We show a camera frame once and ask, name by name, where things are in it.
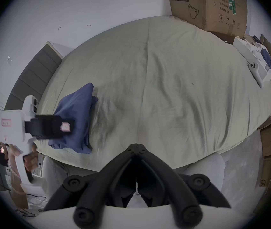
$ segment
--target bed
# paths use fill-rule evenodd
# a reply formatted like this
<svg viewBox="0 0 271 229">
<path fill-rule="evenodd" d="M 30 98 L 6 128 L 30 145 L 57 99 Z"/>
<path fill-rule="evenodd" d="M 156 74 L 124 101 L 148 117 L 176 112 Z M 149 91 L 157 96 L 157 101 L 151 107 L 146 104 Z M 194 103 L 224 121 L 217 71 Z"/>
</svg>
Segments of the bed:
<svg viewBox="0 0 271 229">
<path fill-rule="evenodd" d="M 173 169 L 225 152 L 271 115 L 271 81 L 260 89 L 230 44 L 173 16 L 107 30 L 67 55 L 43 93 L 39 114 L 53 114 L 66 95 L 91 82 L 91 154 L 38 151 L 99 171 L 131 143 Z"/>
</svg>

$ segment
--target blue cloth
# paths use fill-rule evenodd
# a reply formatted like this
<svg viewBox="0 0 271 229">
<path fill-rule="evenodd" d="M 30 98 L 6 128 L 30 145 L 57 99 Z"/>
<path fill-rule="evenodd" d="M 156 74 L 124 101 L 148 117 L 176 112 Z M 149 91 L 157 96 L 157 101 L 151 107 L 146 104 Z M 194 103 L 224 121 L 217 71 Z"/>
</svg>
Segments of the blue cloth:
<svg viewBox="0 0 271 229">
<path fill-rule="evenodd" d="M 263 59 L 268 64 L 269 68 L 271 69 L 271 58 L 270 58 L 269 53 L 266 51 L 266 49 L 261 50 L 261 55 L 263 56 Z"/>
<path fill-rule="evenodd" d="M 93 84 L 88 83 L 61 99 L 54 114 L 63 119 L 74 119 L 74 130 L 71 135 L 50 139 L 48 145 L 54 149 L 71 148 L 80 154 L 91 153 L 91 149 L 88 148 L 90 109 L 98 100 L 97 97 L 92 96 L 93 88 Z"/>
</svg>

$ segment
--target floor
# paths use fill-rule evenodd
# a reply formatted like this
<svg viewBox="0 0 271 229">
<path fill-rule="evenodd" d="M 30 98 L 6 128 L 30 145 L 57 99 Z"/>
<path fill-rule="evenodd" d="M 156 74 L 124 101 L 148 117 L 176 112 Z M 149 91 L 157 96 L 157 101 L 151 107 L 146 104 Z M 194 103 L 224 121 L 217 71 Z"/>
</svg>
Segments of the floor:
<svg viewBox="0 0 271 229">
<path fill-rule="evenodd" d="M 263 167 L 260 131 L 221 155 L 225 162 L 221 192 L 233 209 L 243 215 L 251 215 L 266 191 L 266 188 L 259 187 Z"/>
</svg>

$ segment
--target human hand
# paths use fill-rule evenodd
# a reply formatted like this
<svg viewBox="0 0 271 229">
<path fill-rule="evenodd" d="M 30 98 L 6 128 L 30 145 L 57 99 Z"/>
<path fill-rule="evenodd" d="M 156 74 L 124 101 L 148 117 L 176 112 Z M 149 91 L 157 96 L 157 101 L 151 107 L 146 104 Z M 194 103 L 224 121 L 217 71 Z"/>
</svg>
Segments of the human hand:
<svg viewBox="0 0 271 229">
<path fill-rule="evenodd" d="M 17 169 L 15 156 L 19 156 L 21 153 L 14 145 L 9 145 L 8 157 L 11 169 L 19 176 L 19 172 Z M 32 144 L 32 153 L 24 156 L 24 166 L 26 170 L 32 171 L 38 167 L 38 152 L 37 146 L 35 143 Z"/>
</svg>

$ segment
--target white handheld device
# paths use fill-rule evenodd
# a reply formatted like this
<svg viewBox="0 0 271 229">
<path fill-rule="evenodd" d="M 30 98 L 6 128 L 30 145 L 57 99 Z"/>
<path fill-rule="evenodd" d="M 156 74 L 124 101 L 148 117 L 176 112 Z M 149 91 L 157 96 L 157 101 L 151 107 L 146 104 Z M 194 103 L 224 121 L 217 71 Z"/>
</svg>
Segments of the white handheld device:
<svg viewBox="0 0 271 229">
<path fill-rule="evenodd" d="M 35 118 L 37 99 L 30 95 L 24 100 L 22 110 L 5 110 L 0 112 L 0 142 L 12 144 L 20 151 L 15 157 L 17 169 L 22 181 L 21 186 L 25 193 L 45 194 L 46 180 L 42 177 L 33 177 L 24 167 L 24 156 L 32 152 L 32 144 L 36 140 L 30 133 L 25 132 L 25 122 Z"/>
<path fill-rule="evenodd" d="M 260 78 L 260 75 L 259 75 L 259 65 L 253 62 L 253 63 L 251 63 L 249 65 L 249 70 L 252 73 L 252 75 L 253 75 L 254 79 L 256 80 L 257 84 L 260 86 L 260 88 L 263 88 L 264 83 L 263 83 L 263 81 L 262 81 L 262 79 Z"/>
</svg>

